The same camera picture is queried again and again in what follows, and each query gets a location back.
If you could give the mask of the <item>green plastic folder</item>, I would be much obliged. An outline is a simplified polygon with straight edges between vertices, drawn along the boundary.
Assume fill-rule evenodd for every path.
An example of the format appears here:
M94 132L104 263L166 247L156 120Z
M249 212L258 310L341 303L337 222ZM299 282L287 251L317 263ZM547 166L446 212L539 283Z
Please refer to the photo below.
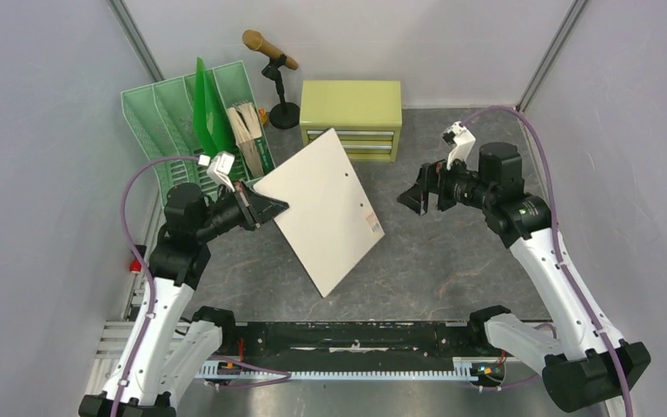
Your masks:
M220 98L215 78L204 61L196 58L193 128L206 155L219 152L234 153L234 133L226 108Z

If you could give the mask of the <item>yellow-green drawer chest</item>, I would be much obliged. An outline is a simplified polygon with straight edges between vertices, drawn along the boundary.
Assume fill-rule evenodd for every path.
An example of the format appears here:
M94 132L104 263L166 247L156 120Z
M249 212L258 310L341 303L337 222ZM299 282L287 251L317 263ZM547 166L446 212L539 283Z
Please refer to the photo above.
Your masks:
M306 80L300 132L307 146L334 129L353 161L395 162L403 124L399 81Z

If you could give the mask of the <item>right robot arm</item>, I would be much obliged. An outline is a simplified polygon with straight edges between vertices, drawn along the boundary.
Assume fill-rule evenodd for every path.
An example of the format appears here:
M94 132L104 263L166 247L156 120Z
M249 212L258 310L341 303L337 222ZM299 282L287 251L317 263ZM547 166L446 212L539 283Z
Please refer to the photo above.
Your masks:
M549 205L525 191L518 149L487 143L474 170L456 158L425 163L398 202L424 215L431 196L440 211L464 205L482 212L532 280L556 331L548 335L508 308L492 306L471 314L469 348L477 354L497 348L520 360L567 413L616 397L630 405L630 391L650 365L650 353L642 342L628 342L589 293Z

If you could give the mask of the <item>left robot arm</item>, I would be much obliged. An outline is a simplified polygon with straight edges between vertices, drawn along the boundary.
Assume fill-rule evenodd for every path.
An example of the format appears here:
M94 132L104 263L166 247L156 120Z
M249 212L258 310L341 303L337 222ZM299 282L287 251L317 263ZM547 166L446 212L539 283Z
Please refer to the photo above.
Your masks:
M142 305L122 355L99 394L87 394L81 416L175 416L182 396L212 354L238 342L234 314L199 308L179 344L171 344L211 253L208 243L233 228L255 231L289 207L235 182L210 199L192 182L167 194L165 222L145 267Z

